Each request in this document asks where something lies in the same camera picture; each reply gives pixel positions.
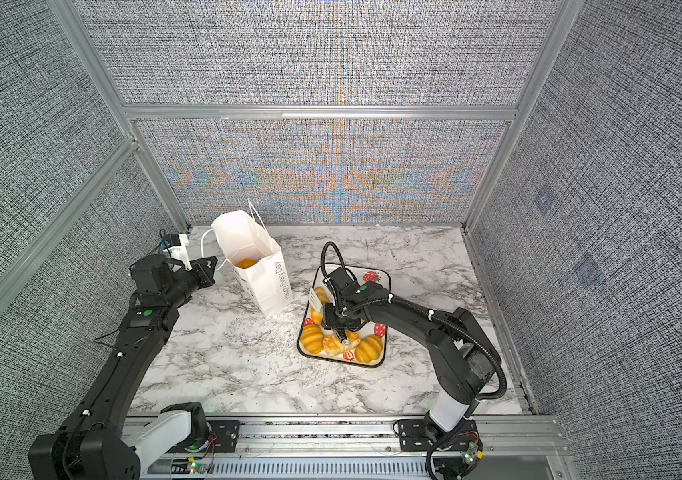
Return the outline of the striped fake croissant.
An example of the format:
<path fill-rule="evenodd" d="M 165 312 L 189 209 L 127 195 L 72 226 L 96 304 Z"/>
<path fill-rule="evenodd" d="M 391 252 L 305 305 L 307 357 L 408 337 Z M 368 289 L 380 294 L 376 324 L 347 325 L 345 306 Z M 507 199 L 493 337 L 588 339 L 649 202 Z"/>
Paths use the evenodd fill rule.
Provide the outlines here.
<path fill-rule="evenodd" d="M 324 306 L 329 302 L 329 297 L 324 287 L 315 287 L 309 294 L 310 318 L 321 325 L 323 321 Z"/>

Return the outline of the sugared fake pastry bottom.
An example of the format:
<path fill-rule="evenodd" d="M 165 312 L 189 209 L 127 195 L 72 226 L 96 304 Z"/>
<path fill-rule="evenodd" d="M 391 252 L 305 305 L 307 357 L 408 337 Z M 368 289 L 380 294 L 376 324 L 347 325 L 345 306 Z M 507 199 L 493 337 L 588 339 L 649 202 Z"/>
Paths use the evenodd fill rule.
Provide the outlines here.
<path fill-rule="evenodd" d="M 356 332 L 346 331 L 344 339 L 340 339 L 335 333 L 332 333 L 323 339 L 324 353 L 330 356 L 343 355 L 354 350 L 360 341 L 361 337 Z"/>

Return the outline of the white printed paper bag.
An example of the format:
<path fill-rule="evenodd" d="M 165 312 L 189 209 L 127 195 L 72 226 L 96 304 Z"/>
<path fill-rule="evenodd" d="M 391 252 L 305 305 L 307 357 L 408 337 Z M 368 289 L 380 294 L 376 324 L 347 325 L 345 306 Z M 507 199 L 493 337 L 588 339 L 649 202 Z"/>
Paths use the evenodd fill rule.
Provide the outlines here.
<path fill-rule="evenodd" d="M 215 218 L 213 232 L 224 260 L 247 296 L 269 318 L 293 301 L 286 261 L 251 200 L 248 211 L 236 210 Z"/>

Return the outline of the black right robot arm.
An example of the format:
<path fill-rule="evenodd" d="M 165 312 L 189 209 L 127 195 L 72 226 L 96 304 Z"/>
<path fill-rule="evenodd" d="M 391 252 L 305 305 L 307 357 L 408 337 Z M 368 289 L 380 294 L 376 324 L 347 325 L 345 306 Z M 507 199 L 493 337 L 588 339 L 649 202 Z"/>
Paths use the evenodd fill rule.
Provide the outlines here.
<path fill-rule="evenodd" d="M 442 433 L 466 420 L 478 403 L 498 399 L 507 390 L 502 359 L 471 312 L 420 306 L 373 281 L 361 284 L 349 269 L 322 267 L 331 300 L 323 307 L 323 327 L 346 336 L 369 324 L 398 331 L 429 353 L 438 380 L 436 404 L 428 411 Z"/>

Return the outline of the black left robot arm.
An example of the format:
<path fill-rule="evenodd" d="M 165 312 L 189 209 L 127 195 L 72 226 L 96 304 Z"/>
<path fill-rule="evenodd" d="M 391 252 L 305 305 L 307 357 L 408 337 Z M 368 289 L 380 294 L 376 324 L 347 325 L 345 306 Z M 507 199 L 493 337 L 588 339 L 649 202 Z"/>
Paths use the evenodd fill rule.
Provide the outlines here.
<path fill-rule="evenodd" d="M 137 479 L 173 448 L 199 451 L 211 438 L 200 403 L 175 404 L 127 440 L 129 407 L 179 310 L 214 285 L 214 256 L 183 263 L 153 254 L 130 267 L 136 288 L 109 357 L 83 400 L 53 434 L 38 436 L 28 461 L 36 479 Z"/>

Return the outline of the white strawberry tray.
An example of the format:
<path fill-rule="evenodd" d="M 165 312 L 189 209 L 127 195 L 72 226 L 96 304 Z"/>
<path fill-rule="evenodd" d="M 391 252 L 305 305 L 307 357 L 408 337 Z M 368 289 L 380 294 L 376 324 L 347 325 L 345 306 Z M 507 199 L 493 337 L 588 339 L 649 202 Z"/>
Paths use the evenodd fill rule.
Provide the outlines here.
<path fill-rule="evenodd" d="M 366 365 L 358 362 L 355 359 L 354 353 L 356 348 L 338 356 L 327 355 L 324 353 L 324 351 L 317 355 L 311 355 L 305 352 L 300 344 L 300 336 L 304 326 L 314 323 L 310 318 L 309 297 L 304 311 L 304 319 L 302 320 L 299 328 L 298 337 L 296 340 L 296 348 L 300 355 L 313 360 L 354 365 L 367 369 L 377 368 L 384 363 L 386 358 L 387 343 L 389 339 L 388 327 L 380 322 L 374 321 L 370 316 L 366 317 L 363 310 L 354 310 L 353 307 L 363 301 L 362 296 L 364 294 L 367 294 L 371 291 L 369 288 L 371 283 L 376 283 L 384 288 L 389 289 L 392 284 L 391 276 L 386 271 L 375 269 L 373 267 L 345 265 L 345 275 L 342 276 L 341 279 L 331 281 L 325 278 L 327 274 L 332 274 L 340 267 L 341 265 L 339 263 L 334 262 L 329 262 L 325 266 L 318 267 L 311 283 L 310 291 L 314 287 L 324 287 L 330 296 L 329 303 L 333 303 L 336 306 L 338 313 L 341 313 L 344 316 L 350 316 L 352 318 L 359 319 L 361 321 L 361 329 L 356 333 L 360 335 L 361 339 L 370 335 L 377 335 L 381 337 L 384 345 L 384 351 L 381 357 L 376 363 Z M 340 339 L 344 339 L 345 332 L 348 331 L 325 330 L 323 328 L 322 330 L 325 336 L 335 333 Z"/>

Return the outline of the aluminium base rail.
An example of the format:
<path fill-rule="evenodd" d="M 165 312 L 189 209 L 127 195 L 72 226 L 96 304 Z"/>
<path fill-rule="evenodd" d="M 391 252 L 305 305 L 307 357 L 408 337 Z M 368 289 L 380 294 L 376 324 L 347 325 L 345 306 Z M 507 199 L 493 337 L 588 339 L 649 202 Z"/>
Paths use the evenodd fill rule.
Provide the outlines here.
<path fill-rule="evenodd" d="M 146 479 L 424 479 L 426 450 L 399 429 L 422 415 L 212 414 L 219 440 L 199 454 L 167 453 Z M 471 479 L 577 479 L 574 456 L 549 416 L 476 415 L 483 457 L 467 442 L 433 459 Z"/>

